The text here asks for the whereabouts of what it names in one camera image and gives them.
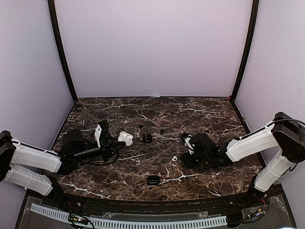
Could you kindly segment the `white earbud charging case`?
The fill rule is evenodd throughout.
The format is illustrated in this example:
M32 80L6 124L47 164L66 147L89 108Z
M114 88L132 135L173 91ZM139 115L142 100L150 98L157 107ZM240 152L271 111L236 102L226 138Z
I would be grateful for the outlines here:
M125 131L121 131L118 136L119 142L124 142L126 146L131 146L133 144L133 135Z

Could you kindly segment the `black charging case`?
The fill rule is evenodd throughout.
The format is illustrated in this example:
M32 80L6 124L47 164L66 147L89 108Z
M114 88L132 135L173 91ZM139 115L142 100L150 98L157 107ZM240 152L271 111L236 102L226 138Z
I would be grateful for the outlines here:
M146 179L148 186L156 186L159 185L161 182L161 178L157 175L150 175Z
M153 141L151 134L144 134L142 140L144 143L151 143Z

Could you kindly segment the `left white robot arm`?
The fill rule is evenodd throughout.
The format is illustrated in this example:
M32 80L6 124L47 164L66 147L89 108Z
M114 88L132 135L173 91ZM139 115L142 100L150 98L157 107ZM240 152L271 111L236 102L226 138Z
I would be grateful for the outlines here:
M55 207L63 208L67 197L61 193L61 187L52 178L31 168L68 175L81 165L96 165L93 160L97 157L101 157L101 165L106 166L118 159L120 149L133 143L133 136L125 131L118 137L111 136L107 121L97 124L93 137L94 141L90 141L81 130L72 129L62 137L61 150L53 151L20 142L4 130L0 134L0 179L48 196Z

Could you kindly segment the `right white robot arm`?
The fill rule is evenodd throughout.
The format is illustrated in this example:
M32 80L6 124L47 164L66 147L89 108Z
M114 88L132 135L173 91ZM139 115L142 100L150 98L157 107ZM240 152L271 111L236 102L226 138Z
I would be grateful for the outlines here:
M250 155L277 147L276 155L252 180L249 192L243 197L243 203L248 207L255 206L275 181L305 159L305 124L283 112L276 113L271 122L258 130L220 146L206 133L183 133L181 140L189 150L181 157L187 168L226 167Z

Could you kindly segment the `black closed charging case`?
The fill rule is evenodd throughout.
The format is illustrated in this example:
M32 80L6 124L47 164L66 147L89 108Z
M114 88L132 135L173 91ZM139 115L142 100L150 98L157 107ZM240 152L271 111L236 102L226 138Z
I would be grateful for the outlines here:
M156 186L159 185L161 182L161 178L157 175L150 175L146 179L148 186Z

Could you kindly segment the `black front frame rail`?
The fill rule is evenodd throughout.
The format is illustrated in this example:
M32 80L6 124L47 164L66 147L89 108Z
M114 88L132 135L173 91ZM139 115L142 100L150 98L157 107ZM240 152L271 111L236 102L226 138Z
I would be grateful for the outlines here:
M17 219L18 229L87 229L72 226L30 211L31 205L119 221L161 222L187 221L226 216L227 225L212 229L294 229L296 222L281 185L274 185L257 203L246 205L244 194L182 201L125 201L67 196L68 204L56 208L34 192L24 198Z

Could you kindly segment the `left black frame post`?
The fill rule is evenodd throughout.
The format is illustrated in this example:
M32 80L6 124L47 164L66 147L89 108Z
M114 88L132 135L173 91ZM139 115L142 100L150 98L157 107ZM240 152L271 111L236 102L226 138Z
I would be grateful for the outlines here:
M76 90L74 87L74 84L72 82L72 77L71 73L68 67L68 62L66 59L62 39L61 39L61 32L60 32L60 27L59 27L59 22L57 18L57 12L56 12L56 6L55 6L55 1L54 0L48 0L48 8L49 8L49 14L50 14L50 19L51 19L51 25L52 25L52 30L53 30L53 35L58 51L58 55L60 58L61 62L61 67L65 76L65 80L70 92L70 95L72 97L73 102L77 102L78 96L76 94Z

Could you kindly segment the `black frame post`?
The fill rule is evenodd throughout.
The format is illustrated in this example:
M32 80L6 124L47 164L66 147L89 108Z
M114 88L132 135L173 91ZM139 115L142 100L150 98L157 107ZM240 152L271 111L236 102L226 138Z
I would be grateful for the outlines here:
M243 80L243 76L244 76L244 72L246 69L246 65L248 62L248 57L250 54L250 50L251 50L251 46L252 46L252 41L253 41L253 37L254 37L254 31L255 31L255 25L256 25L256 20L257 20L257 15L258 15L258 9L259 9L259 0L253 0L252 1L252 8L251 8L251 14L250 14L250 20L249 20L249 26L248 26L248 30L247 30L247 36L246 36L246 40L245 40L245 45L244 45L244 51L243 51L243 55L241 58L241 62L240 62L240 66L239 66L239 70L237 73L237 77L235 80L235 84L233 87L233 91L232 94L230 96L231 98L231 103L234 103L237 96L238 96L238 92Z
M61 67L65 76L65 80L70 92L70 95L72 97L73 102L77 102L78 96L76 94L76 90L74 87L74 84L72 82L72 77L71 73L68 67L68 62L66 59L62 39L61 39L61 32L60 32L60 27L59 27L59 22L57 18L57 12L56 12L56 6L55 6L55 1L54 0L48 0L48 8L49 8L49 14L50 14L50 19L51 19L51 25L52 25L52 30L53 30L53 35L58 51L58 55L60 58L61 62Z

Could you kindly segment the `right black frame post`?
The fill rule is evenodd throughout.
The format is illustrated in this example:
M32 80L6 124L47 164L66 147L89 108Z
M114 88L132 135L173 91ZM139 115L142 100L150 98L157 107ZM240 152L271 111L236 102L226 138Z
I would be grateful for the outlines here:
M256 20L257 20L257 15L258 15L258 9L259 9L259 0L253 0L252 1L252 8L251 8L251 14L250 14L250 20L249 20L249 26L248 26L248 30L247 30L247 36L246 36L246 40L245 40L245 45L244 45L244 51L243 51L243 55L241 58L241 62L240 62L240 66L239 66L239 70L237 73L237 77L235 80L235 84L233 87L233 91L232 94L230 96L231 98L231 103L234 103L237 96L238 96L238 92L243 80L243 76L244 76L244 72L246 69L246 65L248 62L248 57L250 54L250 50L251 50L251 46L252 46L252 41L253 41L253 37L254 37L254 31L255 31L255 25L256 25Z

